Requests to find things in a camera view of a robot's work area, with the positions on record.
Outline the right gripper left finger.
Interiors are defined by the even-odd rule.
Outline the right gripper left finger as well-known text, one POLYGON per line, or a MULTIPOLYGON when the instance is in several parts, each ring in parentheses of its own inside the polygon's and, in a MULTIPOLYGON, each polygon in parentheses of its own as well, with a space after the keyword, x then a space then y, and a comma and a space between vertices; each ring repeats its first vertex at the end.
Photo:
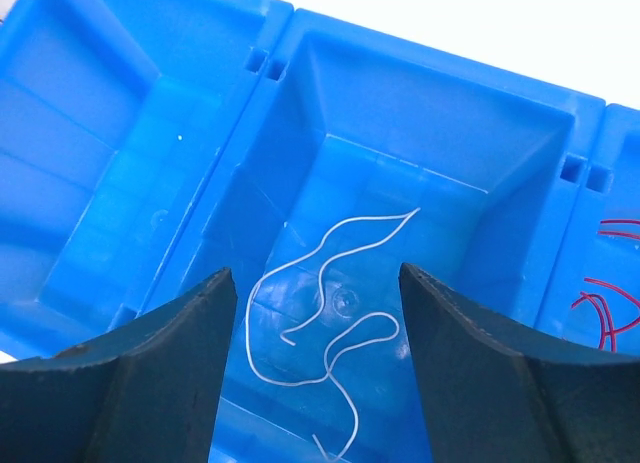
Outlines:
POLYGON ((207 461, 234 319, 223 268, 104 335, 2 365, 2 461, 207 461))

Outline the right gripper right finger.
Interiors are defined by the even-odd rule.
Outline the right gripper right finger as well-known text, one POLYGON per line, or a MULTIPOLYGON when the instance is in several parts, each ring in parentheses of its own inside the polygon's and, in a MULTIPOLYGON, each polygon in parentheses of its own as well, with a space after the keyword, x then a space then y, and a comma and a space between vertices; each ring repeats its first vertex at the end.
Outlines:
POLYGON ((635 462, 639 361, 537 331, 405 263, 399 289, 437 462, 635 462))

